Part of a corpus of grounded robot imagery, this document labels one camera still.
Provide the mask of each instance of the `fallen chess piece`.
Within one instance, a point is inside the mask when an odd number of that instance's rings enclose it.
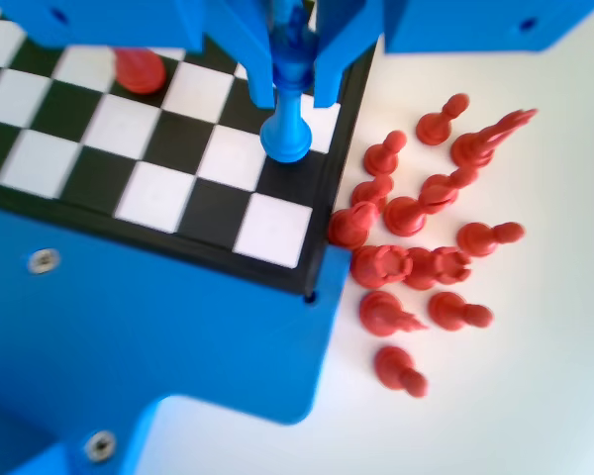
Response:
[[[400,282],[412,270],[412,259],[407,249],[399,245],[366,245],[352,255],[349,272],[366,289],[377,289],[385,284]]]
[[[407,143],[407,137],[401,131],[387,135],[385,142],[372,145],[365,152],[363,167],[370,175],[390,175],[398,166],[398,152]]]
[[[457,232],[457,245],[469,255],[484,257],[495,251],[498,244],[517,242],[526,235],[519,223],[504,223],[493,228],[483,223],[469,223]]]
[[[413,236],[425,226],[427,215],[443,210],[456,196],[456,189],[434,185],[422,190],[418,200],[408,196],[395,198],[387,204],[383,212],[385,226],[396,236]]]
[[[416,126],[416,137],[426,145],[440,145],[451,135],[451,121],[468,107],[466,94],[455,94],[441,112],[425,114]]]
[[[405,350],[385,346],[374,356],[374,371],[389,389],[404,389],[414,398],[427,396],[427,378],[416,371],[414,360]]]
[[[135,94],[153,94],[164,84],[167,74],[158,54],[149,49],[115,47],[117,82]]]
[[[394,188],[394,181],[389,175],[376,175],[372,181],[359,183],[352,191],[350,202],[354,206],[360,201],[369,201],[382,213],[387,205],[387,195]]]
[[[328,241],[330,244],[355,250],[367,241],[369,229],[378,219],[378,208],[361,201],[348,210],[339,210],[330,218]]]
[[[463,282],[471,274],[467,267],[470,257],[457,247],[438,247],[433,251],[412,247],[408,253],[413,265],[403,283],[412,289],[429,290],[437,282],[445,285]]]
[[[414,332],[428,327],[405,312],[400,301],[380,290],[368,293],[360,301],[358,314],[363,326],[376,336],[389,336],[396,331]]]
[[[527,124],[537,109],[515,111],[500,121],[475,134],[463,134],[455,139],[450,149],[451,160],[457,166],[481,168],[493,159],[495,148],[516,129]]]
[[[458,195],[458,191],[467,187],[477,179],[477,170],[475,168],[459,168],[451,175],[432,175],[425,180],[421,187],[421,192],[435,185],[451,188],[455,193],[452,194],[450,203],[452,204]]]
[[[441,292],[429,301],[430,318],[445,330],[455,332],[470,325],[484,329],[491,325],[493,313],[482,305],[467,304],[459,295]]]

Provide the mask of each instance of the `blue robotic arm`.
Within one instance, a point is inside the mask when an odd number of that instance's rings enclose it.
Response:
[[[250,96],[273,108],[271,32],[301,0],[0,0],[47,47],[107,45],[202,50],[208,35],[246,69]],[[320,0],[315,106],[335,103],[344,70],[381,34],[395,52],[541,50],[594,9],[594,0]]]

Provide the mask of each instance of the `screw hole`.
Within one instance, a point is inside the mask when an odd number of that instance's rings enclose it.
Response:
[[[305,295],[304,296],[304,302],[306,302],[308,305],[312,305],[315,302],[317,302],[317,292],[313,291],[312,294]]]
[[[61,10],[57,10],[56,8],[51,8],[50,14],[52,15],[53,18],[55,18],[58,22],[60,22],[64,26],[68,25],[68,17],[66,17],[66,15]]]
[[[524,20],[522,24],[519,26],[519,31],[522,33],[528,33],[537,25],[538,20],[536,18],[529,18]]]

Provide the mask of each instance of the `white square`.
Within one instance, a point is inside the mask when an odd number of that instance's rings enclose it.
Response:
[[[18,25],[0,20],[0,67],[11,63],[24,38],[25,33]]]
[[[50,79],[28,72],[0,71],[0,122],[28,127],[50,87]]]
[[[76,86],[108,92],[115,79],[115,58],[107,47],[68,47],[52,77]]]
[[[173,233],[193,184],[194,175],[141,161],[135,165],[115,217]]]
[[[23,131],[0,170],[0,185],[57,198],[78,152],[79,143]]]
[[[247,70],[240,63],[238,63],[238,66],[236,67],[236,77],[240,79],[248,79]]]
[[[253,193],[234,252],[294,269],[312,209]]]
[[[171,80],[162,108],[216,124],[233,81],[232,74],[181,62]]]
[[[170,57],[177,61],[182,60],[186,55],[186,51],[182,47],[152,47],[152,51],[161,56]]]
[[[99,102],[84,143],[138,160],[148,146],[159,114],[156,107],[107,95]]]
[[[328,153],[330,143],[337,126],[340,105],[334,104],[328,108],[314,107],[314,98],[308,94],[301,96],[301,113],[304,121],[310,126],[313,133],[313,144],[310,148],[321,153]]]
[[[308,28],[310,28],[313,32],[317,31],[317,4],[313,7],[313,13],[310,15],[310,19],[308,20]]]
[[[253,191],[264,166],[266,152],[259,136],[216,126],[197,175],[211,181]]]

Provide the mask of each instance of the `blue 3d-printed part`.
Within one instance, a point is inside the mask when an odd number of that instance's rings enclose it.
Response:
[[[36,275],[27,261],[41,248],[60,264]],[[169,395],[301,421],[349,256],[328,247],[305,299],[0,211],[0,473],[39,456],[32,466],[131,475]],[[99,430],[117,450],[94,464],[83,447]],[[32,470],[17,473],[55,475]]]

